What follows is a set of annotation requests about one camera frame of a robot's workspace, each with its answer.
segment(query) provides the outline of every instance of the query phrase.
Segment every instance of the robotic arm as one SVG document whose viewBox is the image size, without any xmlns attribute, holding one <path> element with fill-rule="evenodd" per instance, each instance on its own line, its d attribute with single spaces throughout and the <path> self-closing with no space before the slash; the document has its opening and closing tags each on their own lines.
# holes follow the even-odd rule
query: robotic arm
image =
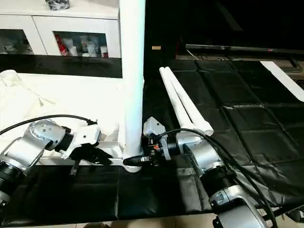
<svg viewBox="0 0 304 228">
<path fill-rule="evenodd" d="M 194 132 L 178 132 L 172 141 L 164 126 L 153 117 L 144 124 L 143 133 L 148 138 L 148 151 L 125 159 L 124 165 L 160 166 L 171 160 L 172 155 L 181 154 L 190 162 L 209 196 L 209 203 L 217 214 L 213 220 L 215 228 L 268 227 L 253 199 L 236 183 L 235 173 L 227 168 L 208 141 Z M 55 150 L 63 159 L 110 165 L 112 156 L 96 148 L 100 135 L 95 122 L 73 133 L 49 119 L 32 122 L 24 135 L 0 154 L 0 208 L 9 202 L 10 195 L 44 150 Z"/>
<path fill-rule="evenodd" d="M 73 133 L 49 119 L 32 122 L 24 135 L 13 140 L 0 154 L 0 208 L 9 202 L 10 195 L 39 161 L 44 150 L 55 150 L 63 159 L 84 159 L 94 164 L 110 165 L 112 156 L 96 148 L 100 135 L 94 122 Z"/>
<path fill-rule="evenodd" d="M 179 132 L 170 142 L 162 126 L 153 117 L 144 125 L 143 133 L 149 138 L 146 156 L 124 160 L 125 165 L 164 165 L 171 156 L 180 153 L 190 162 L 209 196 L 209 203 L 217 214 L 215 228 L 267 228 L 253 199 L 235 181 L 217 150 L 205 139 L 192 132 Z"/>
</svg>

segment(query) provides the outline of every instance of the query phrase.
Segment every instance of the white cabinet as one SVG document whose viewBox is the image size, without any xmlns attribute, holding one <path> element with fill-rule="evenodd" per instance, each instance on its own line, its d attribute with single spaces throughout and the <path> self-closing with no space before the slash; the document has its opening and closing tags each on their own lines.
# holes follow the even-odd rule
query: white cabinet
<svg viewBox="0 0 304 228">
<path fill-rule="evenodd" d="M 106 57 L 120 58 L 118 13 L 119 0 L 72 0 L 70 8 L 58 11 L 44 0 L 5 1 L 0 8 L 0 53 L 3 47 L 19 50 L 9 54 L 55 56 L 76 51 L 78 56 L 101 57 L 107 51 Z M 95 47 L 93 55 L 86 43 Z M 31 53 L 23 50 L 26 46 Z"/>
<path fill-rule="evenodd" d="M 97 55 L 100 54 L 100 46 L 106 46 L 109 57 L 120 58 L 118 20 L 44 16 L 33 16 L 33 19 L 48 55 L 61 55 L 55 38 L 58 35 L 63 43 L 65 38 L 71 39 L 78 55 L 86 52 L 82 49 L 81 40 L 81 37 L 86 37 L 87 42 L 97 43 Z"/>
<path fill-rule="evenodd" d="M 0 21 L 0 52 L 47 54 L 31 16 L 0 15 Z"/>
</svg>

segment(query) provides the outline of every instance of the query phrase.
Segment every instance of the white plastic rod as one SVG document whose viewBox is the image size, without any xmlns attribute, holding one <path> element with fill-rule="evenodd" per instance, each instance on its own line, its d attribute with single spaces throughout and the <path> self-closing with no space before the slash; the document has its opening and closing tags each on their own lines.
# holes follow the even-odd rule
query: white plastic rod
<svg viewBox="0 0 304 228">
<path fill-rule="evenodd" d="M 174 87 L 170 81 L 168 71 L 161 67 L 160 68 L 160 74 L 161 78 L 163 80 L 163 83 L 166 87 L 168 96 L 170 98 L 171 104 L 173 106 L 173 109 L 175 111 L 177 120 L 179 121 L 181 128 L 194 128 L 193 123 L 191 122 L 190 118 L 188 117 L 186 110 L 182 106 L 181 100 L 179 99 L 179 96 L 174 90 Z"/>
<path fill-rule="evenodd" d="M 120 0 L 119 7 L 125 159 L 141 153 L 145 0 Z"/>
<path fill-rule="evenodd" d="M 206 135 L 212 135 L 213 134 L 213 128 L 207 122 L 203 116 L 198 111 L 195 104 L 191 101 L 190 97 L 188 96 L 187 92 L 184 90 L 184 88 L 181 86 L 180 82 L 177 80 L 176 76 L 173 74 L 171 69 L 169 67 L 166 67 L 165 70 L 167 71 L 167 77 L 169 80 L 171 80 L 171 83 L 179 96 L 182 104 L 184 105 L 186 112 L 190 116 L 190 119 L 194 123 L 194 125 L 202 130 Z"/>
</svg>

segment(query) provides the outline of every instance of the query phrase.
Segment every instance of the black tablecloth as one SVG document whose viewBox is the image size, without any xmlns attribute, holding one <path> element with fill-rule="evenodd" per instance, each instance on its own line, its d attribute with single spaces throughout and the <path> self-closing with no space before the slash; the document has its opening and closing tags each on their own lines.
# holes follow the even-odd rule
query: black tablecloth
<svg viewBox="0 0 304 228">
<path fill-rule="evenodd" d="M 121 77 L 119 59 L 0 57 L 0 71 Z M 304 204 L 304 104 L 259 62 L 145 61 L 143 122 L 178 122 L 159 67 L 169 66 L 220 141 L 273 206 Z M 194 174 L 180 168 L 36 166 L 1 214 L 3 226 L 50 225 L 210 212 Z"/>
</svg>

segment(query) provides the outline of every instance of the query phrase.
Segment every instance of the glass cabinet door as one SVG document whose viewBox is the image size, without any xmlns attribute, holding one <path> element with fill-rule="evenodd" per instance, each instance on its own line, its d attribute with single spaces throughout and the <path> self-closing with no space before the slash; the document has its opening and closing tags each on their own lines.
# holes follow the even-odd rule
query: glass cabinet door
<svg viewBox="0 0 304 228">
<path fill-rule="evenodd" d="M 34 52 L 21 29 L 0 29 L 0 54 L 33 55 Z"/>
<path fill-rule="evenodd" d="M 121 57 L 118 20 L 41 16 L 33 19 L 48 55 Z"/>
<path fill-rule="evenodd" d="M 109 57 L 105 33 L 53 33 L 62 56 Z"/>
<path fill-rule="evenodd" d="M 31 16 L 0 15 L 0 21 L 1 54 L 47 54 Z"/>
</svg>

